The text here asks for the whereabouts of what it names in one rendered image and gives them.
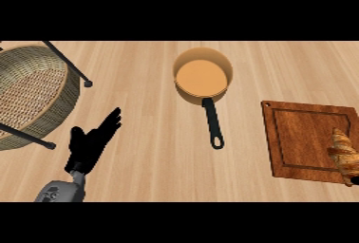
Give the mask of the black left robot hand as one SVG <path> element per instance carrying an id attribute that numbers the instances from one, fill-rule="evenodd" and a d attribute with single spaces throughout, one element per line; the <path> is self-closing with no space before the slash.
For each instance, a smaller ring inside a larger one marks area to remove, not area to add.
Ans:
<path id="1" fill-rule="evenodd" d="M 66 171 L 88 175 L 95 166 L 106 146 L 122 127 L 122 109 L 117 107 L 100 127 L 85 133 L 79 126 L 70 130 L 70 160 Z"/>

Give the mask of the golden croissant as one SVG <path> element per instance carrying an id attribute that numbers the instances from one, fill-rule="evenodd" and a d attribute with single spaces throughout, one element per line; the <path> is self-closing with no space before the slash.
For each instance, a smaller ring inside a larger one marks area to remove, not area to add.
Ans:
<path id="1" fill-rule="evenodd" d="M 327 149 L 327 153 L 342 173 L 345 184 L 352 187 L 355 184 L 351 179 L 359 177 L 359 151 L 354 147 L 349 136 L 339 128 L 333 129 L 332 140 L 335 145 Z"/>

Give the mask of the brown wooden cutting board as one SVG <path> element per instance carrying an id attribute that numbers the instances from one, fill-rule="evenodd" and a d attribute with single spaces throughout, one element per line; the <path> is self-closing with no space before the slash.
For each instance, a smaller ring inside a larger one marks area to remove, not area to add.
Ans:
<path id="1" fill-rule="evenodd" d="M 345 183 L 327 148 L 333 129 L 359 150 L 359 116 L 354 107 L 262 101 L 273 176 Z"/>

